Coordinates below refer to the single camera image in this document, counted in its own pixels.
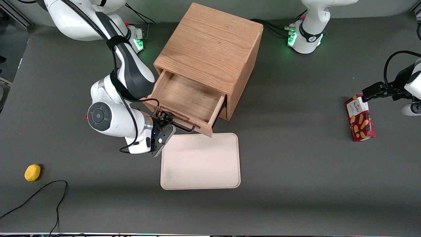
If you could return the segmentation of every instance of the yellow sponge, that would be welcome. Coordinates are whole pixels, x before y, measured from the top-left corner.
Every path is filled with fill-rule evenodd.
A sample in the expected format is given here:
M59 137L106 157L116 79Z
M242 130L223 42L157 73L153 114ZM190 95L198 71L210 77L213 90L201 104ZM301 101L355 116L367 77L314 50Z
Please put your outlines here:
M37 164L32 164L28 166L25 171L25 179L28 181L35 181L40 176L41 167Z

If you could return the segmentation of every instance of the cabinet top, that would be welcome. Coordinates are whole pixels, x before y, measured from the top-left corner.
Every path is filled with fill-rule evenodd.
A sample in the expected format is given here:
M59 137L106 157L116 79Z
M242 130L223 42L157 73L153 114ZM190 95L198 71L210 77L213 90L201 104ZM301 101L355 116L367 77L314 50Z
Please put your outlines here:
M231 94L263 31L263 25L192 3L156 67Z

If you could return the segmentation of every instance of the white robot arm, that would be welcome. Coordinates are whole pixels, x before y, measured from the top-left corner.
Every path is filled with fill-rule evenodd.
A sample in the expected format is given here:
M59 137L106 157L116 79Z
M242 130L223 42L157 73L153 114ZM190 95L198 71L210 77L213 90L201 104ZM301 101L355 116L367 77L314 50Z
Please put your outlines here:
M323 30L330 20L328 7L351 5L358 0L301 0L301 2L307 7L305 20L299 19L289 25L295 30L291 32L288 46L301 54L309 54L320 45Z
M388 82L386 73L390 60L397 54L411 54L421 57L421 54L411 51L398 51L393 53L386 61L384 68L384 82L376 82L362 90L362 100L369 100L381 97L392 97L392 99L408 99L412 103L402 106L402 113L407 116L421 115L421 59L408 66L398 73L393 82Z
M87 114L90 126L106 135L125 137L127 146L121 152L150 152L157 156L176 129L171 124L171 115L151 117L130 107L132 102L151 94L155 78L136 54L139 30L126 26L118 15L110 14L123 6L125 0L44 0L44 3L63 34L76 40L104 39L113 53L114 70L91 87L92 105ZM121 61L119 69L115 55Z

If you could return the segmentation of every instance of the open drawer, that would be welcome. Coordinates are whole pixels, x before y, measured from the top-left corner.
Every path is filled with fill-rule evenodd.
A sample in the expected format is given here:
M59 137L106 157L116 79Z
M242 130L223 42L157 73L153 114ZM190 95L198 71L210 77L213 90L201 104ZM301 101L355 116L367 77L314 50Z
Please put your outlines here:
M148 98L159 100L158 110L173 113L174 122L187 129L195 126L195 131L212 137L212 127L222 110L225 96L196 81L163 70ZM144 104L151 111L157 105L155 101Z

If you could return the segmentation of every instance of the gray table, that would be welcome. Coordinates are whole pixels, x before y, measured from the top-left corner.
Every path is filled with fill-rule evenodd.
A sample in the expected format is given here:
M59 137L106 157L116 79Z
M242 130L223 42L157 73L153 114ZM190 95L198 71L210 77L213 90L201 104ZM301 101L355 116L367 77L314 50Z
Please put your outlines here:
M151 26L141 54L149 66L175 27ZM0 115L0 213L65 179L59 232L420 236L421 118L401 114L407 101L373 100L378 136L354 143L344 107L382 80L390 54L419 51L415 17L332 19L326 31L310 55L264 31L232 120L214 128L238 135L239 188L165 191L160 158L119 153L124 139L85 120L91 85L112 69L105 43L30 28ZM389 78L415 60L397 56ZM33 163L45 172L28 183L23 173ZM50 231L62 190L56 183L0 220L0 232Z

